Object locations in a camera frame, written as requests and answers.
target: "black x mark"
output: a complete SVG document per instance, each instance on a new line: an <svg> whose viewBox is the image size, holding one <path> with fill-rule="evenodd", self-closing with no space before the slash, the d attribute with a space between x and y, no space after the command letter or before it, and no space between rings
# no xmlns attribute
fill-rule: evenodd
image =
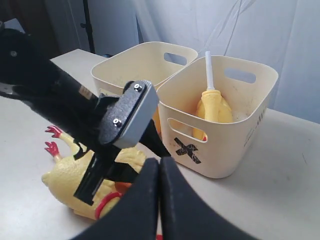
<svg viewBox="0 0 320 240"><path fill-rule="evenodd" d="M201 161L197 158L197 156L194 154L194 151L197 151L197 147L193 144L189 144L189 145L184 145L177 137L174 139L174 141L181 147L180 149L178 149L176 152L176 154L178 154L179 156L188 154L188 156L192 159L192 161L194 161L196 164L200 164Z"/></svg>

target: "white curtain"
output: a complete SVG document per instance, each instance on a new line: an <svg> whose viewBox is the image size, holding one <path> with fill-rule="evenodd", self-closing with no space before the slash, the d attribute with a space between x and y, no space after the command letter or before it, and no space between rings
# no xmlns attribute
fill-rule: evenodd
<svg viewBox="0 0 320 240"><path fill-rule="evenodd" d="M319 0L131 0L145 42L273 67L269 107L320 123Z"/></svg>

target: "rubber chicken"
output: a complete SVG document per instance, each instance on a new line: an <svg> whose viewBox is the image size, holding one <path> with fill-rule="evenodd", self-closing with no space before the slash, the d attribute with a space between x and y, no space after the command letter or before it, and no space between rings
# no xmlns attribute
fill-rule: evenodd
<svg viewBox="0 0 320 240"><path fill-rule="evenodd" d="M86 146L75 141L70 135L56 126L49 126L47 133L53 133L53 138L63 140L70 148L71 155L62 157L57 144L46 142L45 148L55 160L55 166L45 173L41 179L52 195L61 203L73 209L74 213L93 220L98 220L107 214L130 187L130 183L103 180L90 206L73 196L94 154ZM140 172L146 155L136 147L122 149L116 162L128 163L135 171Z"/></svg>
<svg viewBox="0 0 320 240"><path fill-rule="evenodd" d="M214 123L232 123L232 110L227 101L221 96L221 92L214 88L211 55L205 52L207 90L201 95L197 104L195 115ZM206 141L208 136L198 128L192 131L194 138Z"/></svg>

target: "basket handle hole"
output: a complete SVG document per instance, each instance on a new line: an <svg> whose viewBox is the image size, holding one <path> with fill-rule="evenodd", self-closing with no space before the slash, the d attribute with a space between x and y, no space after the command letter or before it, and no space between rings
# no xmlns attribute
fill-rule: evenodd
<svg viewBox="0 0 320 240"><path fill-rule="evenodd" d="M179 64L182 66L187 65L187 59L184 56L176 55L173 53L165 52L163 55L165 61L169 63Z"/></svg>
<svg viewBox="0 0 320 240"><path fill-rule="evenodd" d="M257 79L256 75L251 72L242 71L242 70L230 68L230 67L227 67L224 70L224 75L227 78L239 80L248 84L253 84Z"/></svg>
<svg viewBox="0 0 320 240"><path fill-rule="evenodd" d="M193 140L196 140L200 143L206 143L208 141L208 135L201 129L190 126L186 123L183 123L181 121L175 120L173 118L168 118L167 120L169 127L171 128L172 131L184 135L186 137L189 137ZM202 137L204 134L204 138L201 140L199 138L196 138L193 136L193 134L196 134L197 136Z"/></svg>

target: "white stick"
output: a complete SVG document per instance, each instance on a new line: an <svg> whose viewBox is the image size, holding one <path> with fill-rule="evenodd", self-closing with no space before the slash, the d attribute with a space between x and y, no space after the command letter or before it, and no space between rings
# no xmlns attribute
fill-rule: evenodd
<svg viewBox="0 0 320 240"><path fill-rule="evenodd" d="M205 69L206 69L206 89L213 90L214 86L214 77L212 71L212 63L211 63L211 54L210 51L205 52Z"/></svg>

